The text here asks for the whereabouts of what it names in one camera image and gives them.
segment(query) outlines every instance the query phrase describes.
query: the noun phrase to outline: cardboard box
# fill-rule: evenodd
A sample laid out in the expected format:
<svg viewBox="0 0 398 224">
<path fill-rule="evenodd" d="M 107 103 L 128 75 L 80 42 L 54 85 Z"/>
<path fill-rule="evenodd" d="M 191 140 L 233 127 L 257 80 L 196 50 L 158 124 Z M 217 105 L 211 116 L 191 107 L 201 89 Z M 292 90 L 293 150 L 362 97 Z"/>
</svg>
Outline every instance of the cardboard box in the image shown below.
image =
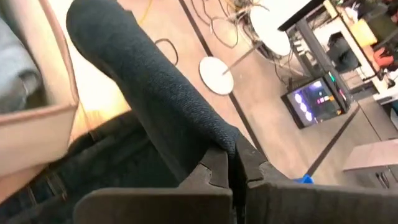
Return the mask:
<svg viewBox="0 0 398 224">
<path fill-rule="evenodd" d="M 45 104 L 0 115 L 0 177 L 67 153 L 78 93 L 67 42 L 47 0 L 2 0 L 0 9 L 44 80 Z"/>
</svg>

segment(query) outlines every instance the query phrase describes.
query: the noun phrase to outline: blue object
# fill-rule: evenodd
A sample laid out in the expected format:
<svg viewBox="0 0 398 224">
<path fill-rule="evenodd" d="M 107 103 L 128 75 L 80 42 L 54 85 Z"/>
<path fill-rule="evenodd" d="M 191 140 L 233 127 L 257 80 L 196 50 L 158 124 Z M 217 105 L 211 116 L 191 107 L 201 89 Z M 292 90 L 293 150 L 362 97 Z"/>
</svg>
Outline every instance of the blue object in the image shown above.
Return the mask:
<svg viewBox="0 0 398 224">
<path fill-rule="evenodd" d="M 308 174 L 305 174 L 302 178 L 295 179 L 294 181 L 300 184 L 313 184 L 313 179 Z"/>
</svg>

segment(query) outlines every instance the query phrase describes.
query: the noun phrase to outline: wooden desk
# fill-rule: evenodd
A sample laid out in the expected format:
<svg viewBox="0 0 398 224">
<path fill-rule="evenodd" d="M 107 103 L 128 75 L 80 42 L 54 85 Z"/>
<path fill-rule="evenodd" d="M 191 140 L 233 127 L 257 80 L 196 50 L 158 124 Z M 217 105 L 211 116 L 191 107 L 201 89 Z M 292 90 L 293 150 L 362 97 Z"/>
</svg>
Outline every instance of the wooden desk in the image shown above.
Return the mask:
<svg viewBox="0 0 398 224">
<path fill-rule="evenodd" d="M 331 17 L 336 17 L 335 22 L 341 27 L 341 34 L 346 39 L 348 45 L 351 47 L 351 50 L 354 52 L 355 56 L 357 56 L 359 62 L 361 63 L 361 78 L 371 77 L 378 71 L 380 71 L 380 66 L 376 63 L 373 58 L 374 51 L 371 46 L 360 47 L 355 40 L 354 36 L 349 30 L 354 24 L 347 13 L 344 10 L 339 11 L 330 0 L 326 0 L 323 2 L 324 7 L 328 11 Z M 377 77 L 371 79 L 374 86 L 378 90 L 379 93 L 387 90 L 387 83 L 382 80 L 380 81 Z"/>
</svg>

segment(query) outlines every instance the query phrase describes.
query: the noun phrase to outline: wooden floor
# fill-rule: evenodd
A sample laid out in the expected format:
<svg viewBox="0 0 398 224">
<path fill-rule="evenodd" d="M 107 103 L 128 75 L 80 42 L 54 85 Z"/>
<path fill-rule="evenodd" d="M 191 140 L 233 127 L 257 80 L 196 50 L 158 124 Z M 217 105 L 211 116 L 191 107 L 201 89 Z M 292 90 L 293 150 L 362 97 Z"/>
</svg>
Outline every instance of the wooden floor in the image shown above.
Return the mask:
<svg viewBox="0 0 398 224">
<path fill-rule="evenodd" d="M 65 31 L 65 14 L 71 1 L 50 1 Z M 210 32 L 210 28 L 199 20 L 192 8 L 191 0 L 184 1 L 215 57 L 230 65 L 250 49 L 250 44 L 243 37 L 239 38 L 239 44 L 234 49 L 229 49 L 221 44 Z M 119 0 L 119 2 L 126 9 L 130 9 L 139 21 L 149 0 Z M 193 0 L 193 2 L 201 16 L 206 18 L 201 0 Z M 217 0 L 206 1 L 206 9 L 212 16 L 224 16 Z M 230 98 L 214 94 L 201 81 L 198 65 L 200 60 L 207 55 L 180 3 L 176 0 L 155 0 L 141 26 L 153 41 L 168 38 L 175 44 L 179 55 L 178 69 L 227 122 L 237 126 L 249 138 Z M 233 44 L 236 35 L 233 26 L 220 20 L 215 22 L 215 29 L 219 37 Z M 72 46 L 70 39 L 67 39 L 70 43 L 82 103 L 73 128 L 72 141 L 82 133 L 129 110 L 129 107 L 117 86 L 85 61 Z M 175 61 L 175 55 L 170 46 L 162 43 L 159 44 L 159 48 L 170 61 Z M 282 76 L 290 75 L 287 69 L 278 68 L 277 71 Z M 264 152 L 276 168 L 290 178 L 298 178 L 306 173 L 350 113 L 358 106 L 357 103 L 354 103 L 349 114 L 299 130 L 280 100 L 280 95 L 285 93 L 285 88 L 275 74 L 273 63 L 264 59 L 257 52 L 253 52 L 233 68 L 232 73 L 235 81 L 233 93 Z M 360 110 L 314 174 L 315 182 L 331 185 L 355 185 L 355 180 L 341 172 L 345 158 L 354 146 L 379 140 L 379 136 L 367 121 L 363 111 Z"/>
</svg>

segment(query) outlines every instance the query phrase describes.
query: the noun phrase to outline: floor stripe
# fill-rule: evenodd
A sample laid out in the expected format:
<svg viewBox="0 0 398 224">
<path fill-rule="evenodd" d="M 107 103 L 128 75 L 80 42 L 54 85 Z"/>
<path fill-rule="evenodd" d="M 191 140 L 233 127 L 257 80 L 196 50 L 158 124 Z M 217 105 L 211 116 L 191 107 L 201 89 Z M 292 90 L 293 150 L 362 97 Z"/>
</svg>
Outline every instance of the floor stripe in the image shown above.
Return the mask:
<svg viewBox="0 0 398 224">
<path fill-rule="evenodd" d="M 213 56 L 213 53 L 211 52 L 211 50 L 210 50 L 210 48 L 209 48 L 207 42 L 205 41 L 205 38 L 204 38 L 203 35 L 201 34 L 200 29 L 199 29 L 199 27 L 198 27 L 198 24 L 195 22 L 195 20 L 194 20 L 192 14 L 191 14 L 191 12 L 190 12 L 189 9 L 188 9 L 187 4 L 184 2 L 184 0 L 178 0 L 178 1 L 180 2 L 181 6 L 182 6 L 182 9 L 183 9 L 184 12 L 185 12 L 185 15 L 187 15 L 188 20 L 189 20 L 189 23 L 191 23 L 191 26 L 192 26 L 193 30 L 195 31 L 197 37 L 199 38 L 199 41 L 200 41 L 201 45 L 203 46 L 203 49 L 205 50 L 207 56 L 212 57 L 212 56 Z M 239 103 L 238 103 L 236 97 L 234 96 L 233 93 L 230 93 L 230 94 L 229 94 L 229 98 L 231 99 L 232 104 L 235 106 L 236 111 L 238 112 L 239 117 L 241 117 L 242 122 L 243 122 L 243 125 L 244 125 L 244 127 L 247 129 L 247 131 L 248 131 L 248 133 L 249 133 L 249 135 L 250 135 L 250 138 L 253 140 L 254 146 L 257 148 L 258 151 L 260 151 L 261 154 L 263 154 L 263 155 L 266 157 L 265 152 L 264 152 L 264 150 L 262 149 L 262 147 L 261 147 L 261 145 L 260 145 L 260 142 L 259 142 L 257 136 L 254 134 L 254 131 L 253 131 L 253 129 L 251 128 L 251 126 L 250 126 L 250 124 L 249 124 L 249 121 L 248 121 L 247 117 L 244 115 L 243 110 L 242 110 L 242 107 L 239 105 Z"/>
<path fill-rule="evenodd" d="M 324 150 L 322 150 L 321 154 L 318 156 L 317 159 L 315 159 L 314 163 L 310 166 L 310 168 L 307 171 L 307 174 L 312 176 L 315 171 L 319 168 L 320 164 L 322 161 L 326 158 L 326 156 L 329 154 L 330 150 L 332 147 L 336 144 L 337 140 L 340 138 L 340 136 L 343 134 L 345 129 L 348 127 L 348 125 L 352 122 L 354 119 L 355 115 L 358 113 L 360 107 L 357 106 L 355 111 L 348 117 L 348 119 L 344 122 L 342 127 L 338 130 L 338 132 L 335 134 L 335 136 L 330 140 L 330 142 L 326 145 Z"/>
</svg>

